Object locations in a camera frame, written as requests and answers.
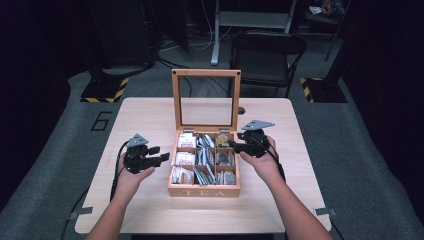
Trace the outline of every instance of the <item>wooden box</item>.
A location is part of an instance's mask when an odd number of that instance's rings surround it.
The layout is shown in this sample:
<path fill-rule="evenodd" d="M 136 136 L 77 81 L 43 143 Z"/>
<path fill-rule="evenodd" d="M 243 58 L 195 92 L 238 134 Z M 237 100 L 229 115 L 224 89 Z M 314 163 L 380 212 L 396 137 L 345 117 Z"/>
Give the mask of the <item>wooden box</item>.
<path fill-rule="evenodd" d="M 202 79 L 212 79 L 223 87 L 232 81 L 233 90 L 229 93 L 232 97 L 191 97 L 192 85 L 199 80 L 204 83 Z M 239 197 L 239 159 L 234 149 L 225 146 L 225 139 L 237 141 L 240 71 L 173 69 L 172 82 L 176 135 L 170 159 L 170 196 Z M 182 86 L 189 86 L 188 97 L 183 96 L 187 91 L 184 92 Z M 215 145 L 208 144 L 208 138 Z"/>

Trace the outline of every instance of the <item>black cable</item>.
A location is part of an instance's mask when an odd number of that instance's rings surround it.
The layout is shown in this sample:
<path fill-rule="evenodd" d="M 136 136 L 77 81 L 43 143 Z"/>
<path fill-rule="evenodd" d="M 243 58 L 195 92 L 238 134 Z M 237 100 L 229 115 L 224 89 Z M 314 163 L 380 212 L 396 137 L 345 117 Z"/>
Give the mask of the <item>black cable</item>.
<path fill-rule="evenodd" d="M 172 69 L 173 67 L 171 67 L 171 66 L 169 66 L 168 64 L 167 64 L 167 62 L 168 61 L 164 61 L 162 58 L 160 58 L 160 57 L 158 57 L 157 58 L 157 61 L 158 62 L 160 62 L 160 63 L 162 63 L 163 65 L 165 65 L 165 66 L 167 66 L 168 68 L 170 68 L 170 69 Z M 188 86 L 189 86 L 189 94 L 188 94 L 188 97 L 190 98 L 191 97 L 191 93 L 192 93 L 192 90 L 193 90 L 193 88 L 192 88 L 192 86 L 191 86 L 191 83 L 190 83 L 190 81 L 186 78 L 186 77 L 184 77 L 184 80 L 186 80 L 186 82 L 187 82 L 187 84 L 188 84 Z"/>
<path fill-rule="evenodd" d="M 118 173 L 119 159 L 121 158 L 121 152 L 122 152 L 122 149 L 124 149 L 125 145 L 127 145 L 128 142 L 129 141 L 126 141 L 122 144 L 122 146 L 119 148 L 118 156 L 116 157 L 115 174 L 113 176 L 112 189 L 110 190 L 110 200 L 112 200 L 113 196 L 115 195 L 116 186 L 118 185 L 118 178 L 119 178 L 119 175 L 122 172 L 122 169 L 121 169 L 121 171 Z"/>
<path fill-rule="evenodd" d="M 187 67 L 187 66 L 184 66 L 184 65 L 181 65 L 181 64 L 177 64 L 177 63 L 173 63 L 173 62 L 171 62 L 171 61 L 169 61 L 169 60 L 166 60 L 166 59 L 164 59 L 164 58 L 162 58 L 162 57 L 160 57 L 160 56 L 157 56 L 157 60 L 160 62 L 160 63 L 162 63 L 163 65 L 165 65 L 165 66 L 167 66 L 167 67 L 169 67 L 169 68 L 171 68 L 172 69 L 172 67 L 171 66 L 169 66 L 169 65 L 173 65 L 173 66 L 175 66 L 175 67 L 178 67 L 178 68 L 183 68 L 183 69 L 191 69 L 191 68 L 189 68 L 189 67 Z M 213 84 L 211 84 L 211 83 L 209 83 L 208 81 L 204 81 L 203 79 L 201 79 L 201 78 L 198 78 L 197 77 L 197 79 L 199 79 L 201 82 L 203 82 L 203 83 L 205 83 L 205 85 L 206 85 L 206 87 L 208 88 L 208 92 L 207 92 L 207 95 L 209 95 L 209 87 L 208 87 L 208 85 L 207 84 L 209 84 L 210 86 L 212 86 L 212 88 L 215 90 L 215 93 L 216 93 L 216 95 L 217 96 L 219 96 L 219 93 L 218 93 L 218 90 L 215 88 L 215 86 L 213 85 Z M 219 84 L 215 79 L 213 79 L 213 78 L 211 78 L 211 77 L 208 77 L 208 79 L 210 79 L 210 80 L 212 80 L 216 85 L 218 85 L 225 93 L 226 93 L 226 95 L 228 95 L 228 91 L 221 85 L 221 84 Z"/>
<path fill-rule="evenodd" d="M 330 219 L 330 223 L 331 223 L 331 225 L 334 227 L 334 229 L 336 230 L 337 234 L 339 234 L 340 238 L 341 238 L 342 240 L 344 240 L 343 235 L 340 233 L 339 229 L 336 227 L 336 225 L 334 225 L 334 222 L 333 222 L 331 219 Z"/>
<path fill-rule="evenodd" d="M 71 215 L 74 212 L 75 208 L 77 207 L 78 203 L 81 201 L 81 199 L 84 197 L 84 195 L 87 194 L 88 189 L 90 189 L 90 188 L 87 188 L 87 189 L 84 190 L 84 192 L 78 198 L 78 201 L 72 207 L 71 212 L 69 213 L 69 217 L 68 217 L 68 219 L 66 219 L 65 225 L 63 226 L 62 235 L 61 235 L 60 239 L 64 239 L 65 233 L 66 233 L 66 228 L 68 227 L 69 219 L 71 218 Z"/>

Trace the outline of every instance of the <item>wooden table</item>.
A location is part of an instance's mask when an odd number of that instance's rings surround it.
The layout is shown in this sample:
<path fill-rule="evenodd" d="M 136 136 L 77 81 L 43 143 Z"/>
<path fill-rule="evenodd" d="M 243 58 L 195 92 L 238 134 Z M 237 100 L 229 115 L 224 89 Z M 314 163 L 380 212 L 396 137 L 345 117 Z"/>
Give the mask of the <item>wooden table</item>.
<path fill-rule="evenodd" d="M 120 146 L 134 134 L 149 140 L 148 147 L 160 146 L 160 153 L 172 152 L 175 138 L 173 98 L 127 98 L 123 101 L 109 136 L 80 215 L 78 233 L 88 233 L 109 203 L 116 156 Z M 306 207 L 325 207 L 293 106 L 283 98 L 240 98 L 246 113 L 238 129 L 253 119 L 274 122 L 265 128 L 276 140 L 287 183 Z M 122 233 L 140 234 L 235 234 L 282 233 L 285 231 L 267 186 L 254 169 L 240 160 L 239 198 L 171 198 L 167 190 L 170 162 L 162 163 L 141 183 L 127 208 Z M 317 216 L 330 230 L 328 215 Z"/>

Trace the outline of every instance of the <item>tea bag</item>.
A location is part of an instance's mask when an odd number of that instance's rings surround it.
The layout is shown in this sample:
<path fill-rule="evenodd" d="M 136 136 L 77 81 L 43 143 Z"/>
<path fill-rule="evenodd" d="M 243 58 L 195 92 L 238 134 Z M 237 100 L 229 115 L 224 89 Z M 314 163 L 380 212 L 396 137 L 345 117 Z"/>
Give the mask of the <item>tea bag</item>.
<path fill-rule="evenodd" d="M 224 172 L 224 185 L 235 185 L 236 184 L 236 175 L 231 171 Z"/>
<path fill-rule="evenodd" d="M 175 167 L 172 172 L 172 183 L 192 185 L 194 183 L 194 172 L 182 167 Z"/>

